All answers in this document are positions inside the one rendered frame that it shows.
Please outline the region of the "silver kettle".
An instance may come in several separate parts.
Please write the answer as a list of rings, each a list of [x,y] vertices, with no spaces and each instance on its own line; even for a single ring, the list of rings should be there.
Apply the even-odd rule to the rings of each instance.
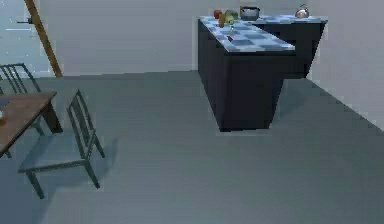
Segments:
[[[308,18],[309,16],[310,14],[306,4],[302,4],[295,13],[296,18]]]

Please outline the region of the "black tiled kitchen counter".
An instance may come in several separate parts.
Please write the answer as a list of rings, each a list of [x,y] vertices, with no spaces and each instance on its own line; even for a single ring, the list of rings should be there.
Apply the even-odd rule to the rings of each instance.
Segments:
[[[198,73],[220,131],[269,127],[284,81],[308,75],[327,22],[269,15],[220,28],[198,18]]]

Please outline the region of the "grey metal chair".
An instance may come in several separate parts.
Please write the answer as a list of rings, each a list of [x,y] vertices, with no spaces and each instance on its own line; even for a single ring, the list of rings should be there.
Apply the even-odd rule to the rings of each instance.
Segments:
[[[33,77],[33,75],[31,74],[31,72],[28,70],[28,68],[26,67],[26,65],[24,63],[0,65],[0,70],[1,70],[2,74],[6,77],[8,82],[10,83],[10,85],[13,89],[13,92],[15,94],[29,93],[27,88],[25,87],[24,82],[22,81],[22,78],[19,75],[16,67],[21,67],[24,70],[24,72],[26,73],[28,79],[34,85],[36,92],[41,92],[41,88],[40,88],[39,84],[36,82],[35,78]],[[4,94],[1,87],[0,87],[0,94]],[[38,116],[28,129],[33,129],[33,128],[41,136],[45,135],[43,128],[41,126],[41,116]],[[9,159],[12,158],[12,155],[9,151],[5,152],[5,155]]]
[[[100,187],[91,165],[91,155],[93,148],[102,158],[105,153],[80,90],[72,97],[67,114],[71,128],[59,134],[40,136],[18,169],[28,177],[40,199],[45,195],[36,176],[38,172],[84,167],[94,186]]]

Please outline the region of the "brown wooden table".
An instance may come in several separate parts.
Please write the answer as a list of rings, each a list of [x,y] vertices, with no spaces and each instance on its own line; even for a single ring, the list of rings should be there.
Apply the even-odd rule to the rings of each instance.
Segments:
[[[52,133],[62,132],[61,124],[51,103],[56,94],[56,91],[49,91],[0,95],[0,99],[9,100],[4,108],[5,122],[0,122],[0,158],[10,150],[10,147],[38,116],[44,118]]]

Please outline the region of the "grey cooking pot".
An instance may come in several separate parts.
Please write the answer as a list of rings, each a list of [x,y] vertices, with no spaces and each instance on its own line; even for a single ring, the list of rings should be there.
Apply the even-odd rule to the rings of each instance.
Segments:
[[[244,21],[255,21],[259,18],[260,9],[256,6],[241,6],[240,18]]]

